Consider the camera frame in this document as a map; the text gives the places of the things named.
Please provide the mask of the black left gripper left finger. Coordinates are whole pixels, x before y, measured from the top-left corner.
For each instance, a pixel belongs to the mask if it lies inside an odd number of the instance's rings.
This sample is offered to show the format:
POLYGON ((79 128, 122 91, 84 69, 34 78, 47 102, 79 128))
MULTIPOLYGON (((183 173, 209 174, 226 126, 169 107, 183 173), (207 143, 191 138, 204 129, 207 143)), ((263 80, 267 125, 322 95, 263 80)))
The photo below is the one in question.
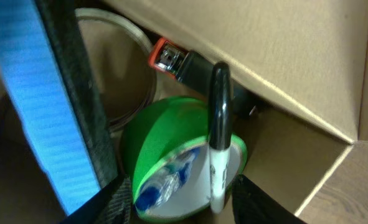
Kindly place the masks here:
POLYGON ((61 224, 117 223, 128 224, 131 216, 131 181, 118 176, 102 188, 61 224))

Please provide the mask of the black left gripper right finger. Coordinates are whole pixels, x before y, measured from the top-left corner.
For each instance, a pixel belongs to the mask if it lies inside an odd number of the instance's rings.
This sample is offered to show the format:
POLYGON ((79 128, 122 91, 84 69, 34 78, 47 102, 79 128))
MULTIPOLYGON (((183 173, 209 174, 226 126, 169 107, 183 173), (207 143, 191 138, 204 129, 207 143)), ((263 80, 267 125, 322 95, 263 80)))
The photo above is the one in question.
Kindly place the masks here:
POLYGON ((236 224, 305 224, 243 174, 232 182, 236 224))

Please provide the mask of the blue ballpoint pen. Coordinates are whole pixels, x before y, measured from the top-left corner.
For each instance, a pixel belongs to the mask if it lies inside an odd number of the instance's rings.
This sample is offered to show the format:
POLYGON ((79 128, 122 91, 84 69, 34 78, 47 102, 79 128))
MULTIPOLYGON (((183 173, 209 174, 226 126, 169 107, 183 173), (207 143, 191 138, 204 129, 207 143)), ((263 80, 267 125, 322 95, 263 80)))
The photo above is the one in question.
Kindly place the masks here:
POLYGON ((140 188, 135 207, 145 212, 166 203, 191 176, 192 165, 201 151, 200 147, 183 152, 157 170, 140 188))

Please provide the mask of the green tape roll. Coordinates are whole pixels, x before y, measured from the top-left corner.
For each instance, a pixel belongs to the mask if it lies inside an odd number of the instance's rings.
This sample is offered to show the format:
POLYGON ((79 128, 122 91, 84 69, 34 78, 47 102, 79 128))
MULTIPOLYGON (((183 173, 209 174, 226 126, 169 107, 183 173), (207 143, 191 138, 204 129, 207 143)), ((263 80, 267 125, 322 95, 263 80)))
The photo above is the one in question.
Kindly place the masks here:
POLYGON ((207 106, 201 100, 175 96, 157 101, 140 111, 125 127, 121 162, 131 179, 133 204, 141 186, 175 157, 200 147, 189 180, 160 207, 139 211, 151 223, 181 221, 207 208, 210 202, 210 165, 207 106))

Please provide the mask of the black marker pen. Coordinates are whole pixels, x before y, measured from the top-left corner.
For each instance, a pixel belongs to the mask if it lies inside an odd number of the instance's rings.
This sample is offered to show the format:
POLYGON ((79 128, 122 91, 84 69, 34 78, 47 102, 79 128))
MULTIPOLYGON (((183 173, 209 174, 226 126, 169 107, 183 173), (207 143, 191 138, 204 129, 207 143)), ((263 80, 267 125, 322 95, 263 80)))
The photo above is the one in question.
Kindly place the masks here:
POLYGON ((230 69, 225 62, 216 63, 212 69, 208 107, 210 208, 213 213, 220 213, 225 203, 227 168, 232 137, 230 69))

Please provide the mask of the blue plastic case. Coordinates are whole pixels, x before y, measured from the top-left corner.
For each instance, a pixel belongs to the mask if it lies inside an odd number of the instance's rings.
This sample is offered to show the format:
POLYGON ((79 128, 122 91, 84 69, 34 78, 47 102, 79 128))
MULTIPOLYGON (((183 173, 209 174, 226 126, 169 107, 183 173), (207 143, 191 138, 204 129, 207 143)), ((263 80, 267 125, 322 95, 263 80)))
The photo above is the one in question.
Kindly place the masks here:
POLYGON ((118 174, 73 1, 0 0, 0 69, 66 214, 118 174))

